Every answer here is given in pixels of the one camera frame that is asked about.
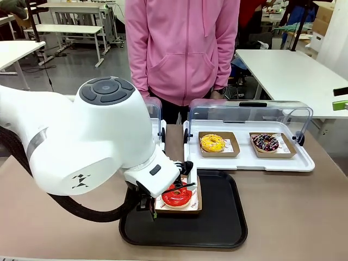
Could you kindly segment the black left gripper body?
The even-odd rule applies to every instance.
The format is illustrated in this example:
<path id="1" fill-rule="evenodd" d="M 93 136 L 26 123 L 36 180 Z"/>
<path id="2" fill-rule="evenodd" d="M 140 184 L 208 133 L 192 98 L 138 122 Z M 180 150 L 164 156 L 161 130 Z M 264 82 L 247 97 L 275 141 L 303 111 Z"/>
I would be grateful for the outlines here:
<path id="1" fill-rule="evenodd" d="M 136 210 L 140 211 L 149 211 L 147 200 L 152 197 L 150 192 L 138 181 L 136 181 L 136 185 L 138 186 L 138 194 L 140 197 L 140 202 L 138 203 Z"/>

